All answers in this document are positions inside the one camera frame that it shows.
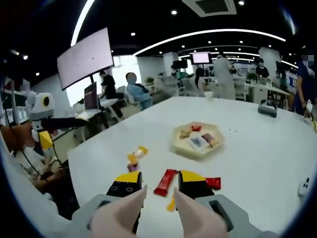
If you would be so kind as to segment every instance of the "octagonal tray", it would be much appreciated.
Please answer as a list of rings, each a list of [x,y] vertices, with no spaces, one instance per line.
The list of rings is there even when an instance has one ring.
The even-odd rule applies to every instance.
[[[203,152],[196,151],[188,142],[189,138],[185,138],[185,139],[179,138],[181,131],[182,130],[191,130],[192,125],[200,125],[202,127],[202,129],[200,132],[192,131],[189,138],[191,138],[193,136],[199,136],[199,135],[209,133],[218,141],[218,144],[216,146],[214,146],[213,148],[206,149]],[[201,123],[198,121],[193,121],[189,124],[175,127],[173,129],[173,133],[172,133],[172,147],[178,152],[186,153],[188,155],[195,156],[195,157],[204,157],[205,155],[207,155],[211,151],[216,150],[223,143],[224,143],[224,137],[221,134],[217,125]]]

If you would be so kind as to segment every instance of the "air conditioner vent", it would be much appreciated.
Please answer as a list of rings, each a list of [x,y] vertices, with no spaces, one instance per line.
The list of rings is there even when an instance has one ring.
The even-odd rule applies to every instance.
[[[233,0],[182,0],[198,16],[234,15],[237,14]]]

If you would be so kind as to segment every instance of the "potted plant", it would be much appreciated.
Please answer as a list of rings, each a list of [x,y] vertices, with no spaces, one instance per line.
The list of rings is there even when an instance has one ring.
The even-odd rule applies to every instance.
[[[153,83],[154,83],[154,79],[153,79],[152,77],[147,77],[146,80],[145,80],[145,83],[146,83],[147,85],[153,84]]]

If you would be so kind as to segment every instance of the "black ceiling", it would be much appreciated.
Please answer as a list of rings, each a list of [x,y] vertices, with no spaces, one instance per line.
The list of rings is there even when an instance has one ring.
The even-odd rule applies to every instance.
[[[139,56],[157,56],[159,52],[183,51],[219,45],[267,47],[282,51],[285,60],[294,62],[288,53],[295,53],[307,32],[307,22],[313,18],[309,1],[300,3],[273,0],[245,0],[240,6],[235,0],[237,14],[200,18],[181,0],[96,0],[79,33],[78,41],[108,27],[113,55],[133,54],[147,46],[178,35],[211,29],[238,28],[270,33],[287,41],[282,42],[267,36],[251,33],[208,33],[175,40]],[[1,41],[1,58],[7,59],[11,70],[20,72],[32,84],[57,73],[56,58],[70,47],[77,19],[86,0],[2,0],[0,22],[4,29]],[[293,18],[300,34],[295,39],[290,24],[282,14],[285,9]],[[27,60],[9,53],[15,49],[28,55]],[[221,48],[237,51],[238,47]],[[243,52],[257,54],[254,48],[242,48]]]

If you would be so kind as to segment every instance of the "paper cup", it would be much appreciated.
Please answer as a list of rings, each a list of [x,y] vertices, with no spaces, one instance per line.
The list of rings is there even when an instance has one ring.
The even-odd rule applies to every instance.
[[[213,99],[213,92],[205,92],[205,97],[207,98],[208,102],[211,102]]]

